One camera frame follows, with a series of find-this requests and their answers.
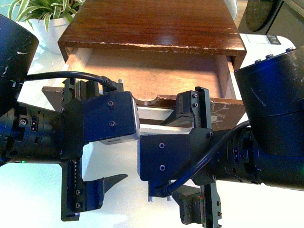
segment bolt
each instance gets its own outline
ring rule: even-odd
[[[109,106],[109,107],[112,107],[113,105],[114,105],[114,102],[113,102],[113,101],[109,101],[109,102],[108,102],[108,106]]]
[[[293,47],[290,47],[290,48],[287,48],[285,51],[286,51],[286,52],[290,52],[290,51],[292,51],[292,50],[294,50],[294,48],[293,48]]]
[[[172,196],[167,196],[167,201],[172,201],[173,197]]]
[[[110,122],[109,122],[109,126],[110,126],[110,127],[114,127],[115,125],[116,125],[116,123],[115,123],[114,121],[110,121]]]
[[[148,196],[148,202],[153,202],[154,201],[154,197],[153,196]]]
[[[82,206],[81,203],[78,203],[78,202],[75,205],[76,208],[80,208],[81,206]]]
[[[159,147],[160,147],[161,149],[163,149],[163,148],[165,148],[165,144],[160,143]]]
[[[166,169],[166,166],[164,166],[164,165],[160,166],[160,171],[164,171],[165,169]]]
[[[243,153],[242,154],[242,158],[246,160],[248,158],[248,154],[247,153]]]
[[[27,125],[28,122],[29,122],[29,121],[28,121],[26,118],[21,118],[21,119],[20,119],[20,123],[21,123],[22,125]]]
[[[269,55],[266,55],[265,58],[271,58],[273,56],[274,56],[274,54],[269,54]]]

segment white surface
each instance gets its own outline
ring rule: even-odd
[[[266,50],[249,47],[247,61],[274,53],[273,46]],[[60,70],[60,58],[42,53],[45,61],[40,68],[39,59],[31,72]],[[39,104],[44,83],[57,86],[57,81],[25,84],[20,101]],[[166,199],[147,202],[148,184],[137,174],[136,142],[106,146],[90,143],[84,148],[83,177],[90,181],[106,176],[127,173],[128,178],[115,185],[105,195],[100,210],[81,213],[78,222],[62,222],[61,168],[59,165],[7,164],[0,168],[1,227],[17,228],[188,228],[200,225],[181,224],[179,207]],[[217,181],[222,202],[223,228],[293,228],[302,227],[301,191],[267,186]]]
[[[224,0],[226,3],[228,10],[233,18],[233,20],[236,20],[238,15],[238,1],[237,0]]]
[[[48,32],[46,32],[43,20],[31,19],[30,23],[33,27],[31,32],[39,39],[40,44],[46,47],[50,52],[60,55],[61,52],[57,41],[66,30],[68,21],[65,18],[50,20]]]

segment open drawer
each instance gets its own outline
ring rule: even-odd
[[[124,90],[144,107],[141,124],[160,123],[170,112],[155,108],[174,109],[176,95],[196,86],[210,92],[214,130],[232,128],[245,113],[227,56],[74,48],[66,64],[69,71],[122,79]]]

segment green leaf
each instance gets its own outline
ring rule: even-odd
[[[46,14],[46,16],[44,17],[44,26],[46,28],[46,32],[48,32],[48,25],[49,25],[49,20],[51,19],[52,14],[48,13]]]
[[[82,6],[84,3],[81,1],[81,2],[77,2],[75,3],[73,6],[72,6],[72,9],[75,9],[76,7],[78,6]]]
[[[24,17],[24,20],[23,20],[22,22],[28,21],[28,20],[30,20],[30,19],[39,19],[39,17],[40,17],[40,14],[39,14],[39,13],[33,13],[33,14],[30,14],[30,15],[26,15],[26,16]]]
[[[66,11],[67,6],[68,6],[67,0],[62,0],[62,12]]]
[[[61,12],[61,7],[55,6],[53,19],[58,19],[60,16],[60,12]]]
[[[13,14],[13,11],[14,11],[16,5],[17,5],[19,2],[21,2],[21,0],[14,0],[14,1],[12,1],[11,5],[10,5],[10,7],[9,7],[9,11],[8,11],[8,18],[9,18],[9,19],[13,20],[12,14]]]
[[[27,7],[25,10],[22,11],[21,14],[18,15],[18,17],[16,18],[16,21],[20,21],[23,17],[25,17],[29,13],[34,13],[34,11],[38,10],[38,9],[45,9],[45,7],[43,7],[43,6],[30,6],[30,7]]]
[[[20,3],[20,8],[18,11],[16,21],[20,21],[20,15],[23,13],[23,11],[25,11],[27,9],[28,3],[29,3],[29,0],[22,0],[22,2]]]
[[[45,15],[46,15],[47,13],[48,13],[48,12],[43,12],[43,13],[39,16],[38,20],[44,19]]]
[[[71,16],[71,14],[66,14],[65,15],[66,20],[68,21],[68,23],[71,23],[73,20],[73,17]]]

